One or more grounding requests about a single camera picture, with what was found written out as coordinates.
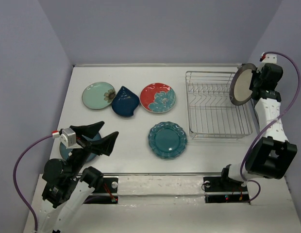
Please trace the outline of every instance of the dish rack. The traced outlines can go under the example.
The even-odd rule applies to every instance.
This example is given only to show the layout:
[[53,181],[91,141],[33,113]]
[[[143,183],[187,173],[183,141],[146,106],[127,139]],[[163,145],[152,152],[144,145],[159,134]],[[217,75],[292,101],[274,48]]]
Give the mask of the dish rack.
[[186,73],[189,134],[196,138],[233,138],[253,130],[248,103],[231,103],[230,84],[235,72],[188,71]]

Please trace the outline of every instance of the ceramic plate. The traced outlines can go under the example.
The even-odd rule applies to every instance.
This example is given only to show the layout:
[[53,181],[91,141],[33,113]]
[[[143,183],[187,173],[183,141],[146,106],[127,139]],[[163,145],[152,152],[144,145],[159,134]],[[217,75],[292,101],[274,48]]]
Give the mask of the ceramic plate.
[[140,95],[141,105],[153,113],[165,113],[175,104],[174,90],[163,83],[152,83],[146,86]]
[[122,86],[112,102],[112,109],[119,116],[132,117],[139,104],[139,97],[125,86]]
[[173,159],[186,148],[187,137],[184,130],[172,122],[160,122],[151,128],[148,135],[152,151],[163,159]]
[[[88,141],[96,141],[96,140],[99,140],[101,139],[101,135],[98,133],[93,139],[89,138],[89,137],[86,137],[84,136],[85,139],[87,139]],[[67,149],[64,144],[61,142],[60,143],[60,147],[59,147],[59,150],[60,150],[60,154],[61,154],[61,157],[63,159],[67,159],[68,158],[68,153],[72,152],[73,149]],[[93,160],[97,155],[96,154],[93,154],[91,153],[87,159],[87,163],[90,162],[91,160]]]
[[83,92],[83,103],[90,109],[102,109],[110,105],[116,96],[112,85],[105,82],[93,83]]

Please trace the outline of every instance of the mint plate with flower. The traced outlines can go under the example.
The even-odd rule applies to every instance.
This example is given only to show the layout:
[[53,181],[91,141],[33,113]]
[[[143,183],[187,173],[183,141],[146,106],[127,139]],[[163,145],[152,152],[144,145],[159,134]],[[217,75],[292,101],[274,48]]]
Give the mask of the mint plate with flower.
[[152,113],[165,113],[175,105],[176,96],[172,87],[163,83],[151,83],[142,90],[140,102]]
[[160,122],[148,135],[151,150],[162,159],[174,159],[184,152],[187,145],[185,131],[176,123]]
[[98,110],[107,107],[116,96],[112,85],[106,82],[98,82],[89,85],[83,92],[82,100],[85,106]]

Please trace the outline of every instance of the teal plate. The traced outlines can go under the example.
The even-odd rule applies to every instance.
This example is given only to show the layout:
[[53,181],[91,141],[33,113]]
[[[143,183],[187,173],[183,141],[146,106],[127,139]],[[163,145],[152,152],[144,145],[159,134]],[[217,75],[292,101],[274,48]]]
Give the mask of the teal plate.
[[152,151],[160,158],[173,159],[186,149],[187,136],[184,130],[173,122],[160,122],[150,129],[148,135]]
[[[87,139],[88,141],[97,141],[97,140],[100,140],[101,139],[101,135],[98,133],[97,135],[94,136],[94,138],[89,138],[89,137],[86,137],[84,136],[85,139]],[[68,159],[68,154],[70,152],[72,152],[73,149],[67,149],[64,144],[61,142],[60,143],[60,147],[59,147],[59,150],[60,150],[60,155],[61,157],[64,159],[64,160],[67,160]],[[86,163],[90,162],[91,160],[93,160],[97,155],[94,154],[94,153],[91,153],[86,161]]]
[[83,92],[83,103],[90,109],[98,110],[110,105],[116,96],[112,85],[105,82],[93,83]]

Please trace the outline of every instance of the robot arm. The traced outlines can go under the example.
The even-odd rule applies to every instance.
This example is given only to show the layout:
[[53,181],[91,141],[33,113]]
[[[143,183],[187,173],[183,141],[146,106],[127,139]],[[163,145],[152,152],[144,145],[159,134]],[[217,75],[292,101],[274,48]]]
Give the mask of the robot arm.
[[60,233],[95,188],[103,183],[103,174],[93,167],[79,171],[91,153],[110,155],[118,132],[98,141],[87,141],[84,136],[94,138],[104,122],[88,126],[70,126],[54,133],[67,148],[73,148],[69,158],[51,159],[45,164],[43,179],[47,181],[43,191],[42,207],[38,214],[38,233]]
[[[250,90],[255,104],[260,130],[280,115],[281,96],[275,91],[281,79],[282,68],[276,65],[276,56],[269,55],[257,70],[252,72]],[[247,179],[281,179],[297,153],[297,147],[289,143],[281,120],[271,125],[252,148],[246,158],[242,175]],[[222,179],[226,182],[243,183],[240,174],[242,163],[227,165],[222,170]]]

